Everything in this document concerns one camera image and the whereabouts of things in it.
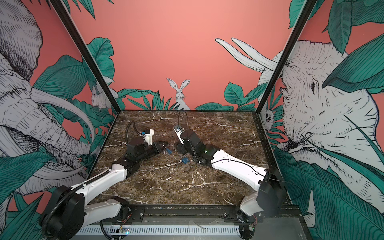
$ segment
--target brown marble surface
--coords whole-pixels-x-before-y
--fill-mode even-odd
[[[182,155],[174,149],[179,141],[173,126],[178,112],[123,111],[106,142],[92,176],[106,170],[126,150],[124,132],[130,121],[139,131],[154,129],[153,141],[168,141],[173,152],[161,153],[142,161],[139,170],[128,179],[113,185],[92,203],[120,196],[131,204],[237,204],[254,190],[231,175],[192,161],[183,164]],[[264,151],[251,113],[188,112],[189,127],[205,143],[219,146],[230,155],[260,167],[267,167]],[[185,113],[180,124],[186,128]],[[128,140],[136,136],[129,130]]]

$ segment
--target marble tabletop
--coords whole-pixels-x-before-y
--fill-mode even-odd
[[[214,144],[250,164],[268,167],[252,113],[188,112],[188,125],[205,143]],[[173,127],[179,112],[123,111],[107,139],[92,176],[106,170],[126,150],[124,132],[130,121],[139,131],[154,129],[153,141],[167,141],[173,152],[163,152],[147,161],[128,179],[113,185],[91,203],[120,196],[131,204],[237,204],[254,190],[231,175],[192,161],[184,164],[174,144],[179,141]],[[180,124],[186,128],[185,113]],[[128,139],[136,136],[133,128]]]

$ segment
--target white rabbit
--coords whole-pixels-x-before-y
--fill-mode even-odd
[[[109,85],[109,83],[113,83],[113,80],[109,77],[103,76],[104,81]],[[112,96],[114,98],[118,98],[118,94],[116,91],[111,89],[108,86],[109,90],[112,93]],[[104,93],[103,89],[101,88],[99,82],[96,82],[96,87],[92,87],[92,106],[98,106],[100,109],[101,108],[111,108],[111,102],[107,98],[107,95]]]
[[[183,100],[183,99],[184,99],[183,88],[185,88],[185,87],[189,84],[190,80],[189,80],[189,79],[184,80],[184,81],[181,83],[180,88],[177,87],[177,84],[176,84],[173,80],[171,80],[171,79],[169,79],[169,78],[167,78],[167,80],[168,80],[168,82],[169,82],[169,85],[170,85],[173,89],[176,90],[176,105],[175,105],[175,107],[176,107],[177,105],[179,105],[179,107],[177,108],[178,110],[182,110],[182,109],[184,109],[184,110],[190,110],[190,108],[185,104],[185,102],[184,102],[184,100]]]

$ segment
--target rabbit illustration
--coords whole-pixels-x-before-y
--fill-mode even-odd
[[[177,109],[178,109],[178,110],[182,110],[182,109],[184,109],[184,110],[190,110],[190,108],[185,104],[185,102],[184,102],[184,100],[183,100],[183,99],[184,99],[183,88],[185,88],[185,87],[189,84],[190,80],[189,80],[189,79],[184,80],[184,81],[181,83],[180,88],[177,87],[177,84],[176,84],[173,80],[171,80],[171,79],[169,79],[169,78],[167,78],[167,80],[168,80],[168,82],[169,82],[169,85],[170,85],[173,89],[176,90],[176,105],[175,105],[175,106],[179,105],[179,107],[178,107]]]
[[[103,78],[108,85],[113,83],[113,80],[111,78],[106,76],[103,76]],[[114,98],[119,97],[117,92],[115,92],[110,87],[109,90],[111,91],[112,96]],[[111,108],[111,102],[107,98],[107,95],[105,95],[103,89],[101,88],[101,85],[98,82],[96,82],[96,87],[92,87],[92,106],[98,106],[99,108]]]

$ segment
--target blue object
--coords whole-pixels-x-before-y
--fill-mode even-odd
[[[187,163],[189,162],[189,159],[188,159],[187,157],[184,157],[184,158],[182,159],[182,161],[183,161],[184,164],[187,164]]]

